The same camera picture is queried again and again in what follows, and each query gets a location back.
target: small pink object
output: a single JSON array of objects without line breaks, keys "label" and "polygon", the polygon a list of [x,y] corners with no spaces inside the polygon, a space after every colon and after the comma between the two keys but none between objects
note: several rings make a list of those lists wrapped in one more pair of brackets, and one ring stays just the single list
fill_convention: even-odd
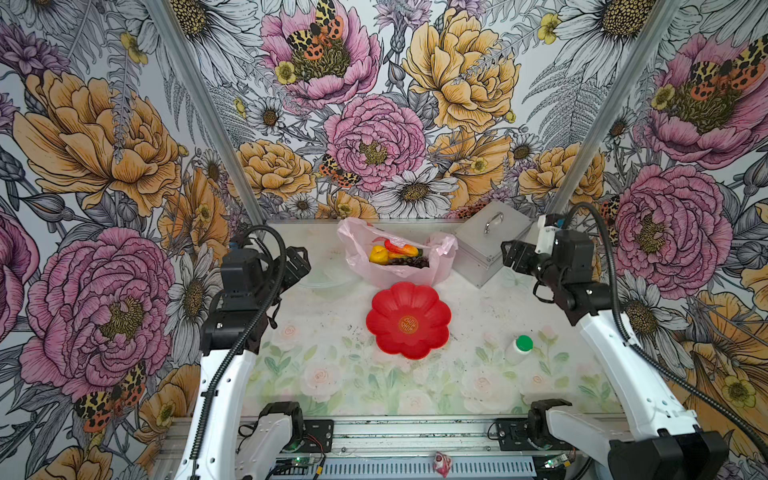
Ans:
[{"label": "small pink object", "polygon": [[437,452],[435,460],[432,462],[432,467],[435,469],[435,472],[438,472],[443,478],[448,477],[448,473],[451,471],[451,465],[453,465],[453,458],[440,452]]}]

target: silver metal box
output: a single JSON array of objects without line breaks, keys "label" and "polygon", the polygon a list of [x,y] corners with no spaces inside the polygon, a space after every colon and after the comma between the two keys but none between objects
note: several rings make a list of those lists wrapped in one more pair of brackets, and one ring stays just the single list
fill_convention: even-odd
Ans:
[{"label": "silver metal box", "polygon": [[453,269],[481,288],[502,268],[502,242],[518,238],[532,222],[509,205],[492,201],[456,230]]}]

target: white plastic bottle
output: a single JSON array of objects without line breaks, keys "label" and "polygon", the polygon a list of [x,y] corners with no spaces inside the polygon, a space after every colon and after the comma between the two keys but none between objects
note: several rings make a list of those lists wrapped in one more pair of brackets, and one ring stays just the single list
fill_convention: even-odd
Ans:
[{"label": "white plastic bottle", "polygon": [[528,357],[533,350],[533,340],[528,335],[518,336],[504,351],[504,359],[510,365],[517,365]]}]

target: pink peony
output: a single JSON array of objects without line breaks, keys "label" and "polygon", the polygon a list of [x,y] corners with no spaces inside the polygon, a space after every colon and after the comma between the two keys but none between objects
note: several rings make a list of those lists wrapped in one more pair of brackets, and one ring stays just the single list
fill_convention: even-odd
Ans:
[{"label": "pink peony", "polygon": [[615,227],[619,274],[629,270],[672,300],[707,285],[733,238],[715,180],[692,165],[643,167],[621,195]]},{"label": "pink peony", "polygon": [[722,65],[748,45],[732,47],[732,38],[718,45],[715,36],[706,40],[694,35],[667,64],[667,71],[657,74],[650,117],[634,128],[640,145],[710,170],[730,165],[768,135],[768,74],[742,91],[729,86],[705,101],[691,97],[692,64],[712,61]]},{"label": "pink peony", "polygon": [[358,174],[360,190],[381,190],[381,183],[404,170],[418,170],[426,156],[422,121],[410,108],[379,95],[358,97],[341,115],[325,123],[328,154]]},{"label": "pink peony", "polygon": [[174,280],[165,253],[128,228],[55,253],[29,290],[36,337],[24,345],[22,378],[78,399],[111,389],[139,362],[155,373],[170,349],[163,328]]},{"label": "pink peony", "polygon": [[[341,70],[336,65],[334,74],[312,76],[308,78],[309,81],[300,75],[297,75],[295,80],[291,77],[285,87],[296,103],[304,108],[317,109],[328,104],[344,103],[357,94],[370,91],[376,84],[381,57],[377,35],[368,36],[368,31],[360,25],[360,18],[354,8],[347,14],[340,2],[335,2],[335,5],[336,15],[344,22],[340,48],[349,56],[349,64],[345,68],[342,66]],[[261,38],[264,41],[261,48],[267,53],[263,57],[264,65],[274,69],[280,62],[294,62],[293,49],[288,45],[286,38],[295,31],[309,30],[314,21],[315,7],[312,7],[308,14],[296,11],[293,17],[282,11],[279,17],[265,16],[261,22]]]},{"label": "pink peony", "polygon": [[18,221],[0,212],[0,342],[24,305],[24,284],[37,270],[38,247]]}]

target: grapes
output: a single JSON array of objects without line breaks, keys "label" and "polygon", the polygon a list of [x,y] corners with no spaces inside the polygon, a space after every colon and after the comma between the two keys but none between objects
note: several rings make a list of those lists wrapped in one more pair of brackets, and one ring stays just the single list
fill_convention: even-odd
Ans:
[{"label": "grapes", "polygon": [[429,266],[429,258],[427,257],[393,258],[389,261],[389,265],[406,265],[406,266],[413,266],[415,268],[424,268],[426,266]]}]

